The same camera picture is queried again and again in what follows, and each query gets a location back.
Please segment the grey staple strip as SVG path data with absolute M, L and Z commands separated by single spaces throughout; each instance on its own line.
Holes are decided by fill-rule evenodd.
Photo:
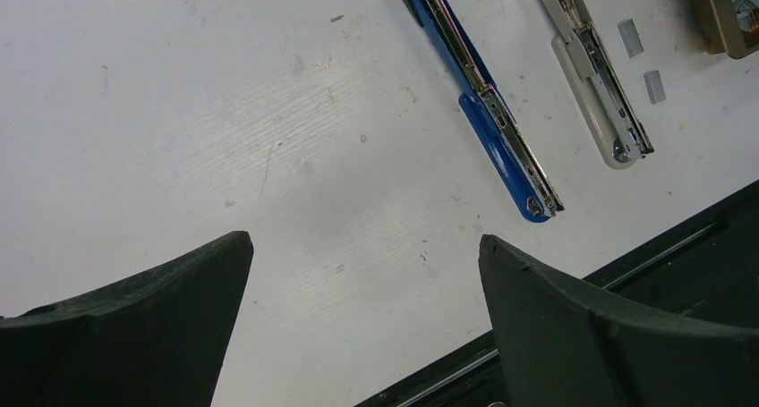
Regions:
M 625 19 L 618 24 L 618 32 L 629 58 L 644 52 L 640 35 L 633 19 Z
M 644 85 L 652 105 L 659 104 L 667 99 L 666 91 L 658 70 L 651 70 L 643 74 Z

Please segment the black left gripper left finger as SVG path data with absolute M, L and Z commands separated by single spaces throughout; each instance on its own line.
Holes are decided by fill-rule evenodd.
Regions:
M 254 247 L 234 231 L 1 321 L 4 406 L 208 406 Z

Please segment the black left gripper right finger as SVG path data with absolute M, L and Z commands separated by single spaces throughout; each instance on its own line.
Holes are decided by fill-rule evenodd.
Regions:
M 492 234 L 478 262 L 508 405 L 757 405 L 756 330 L 628 300 Z

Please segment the brown wooden tray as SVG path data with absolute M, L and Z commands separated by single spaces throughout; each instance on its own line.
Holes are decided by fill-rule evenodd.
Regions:
M 758 30 L 743 31 L 731 0 L 688 0 L 709 55 L 742 59 L 758 51 Z

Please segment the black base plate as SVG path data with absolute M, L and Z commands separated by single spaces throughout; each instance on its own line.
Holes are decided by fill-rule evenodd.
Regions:
M 755 406 L 758 187 L 584 278 L 492 234 L 490 332 L 370 406 Z

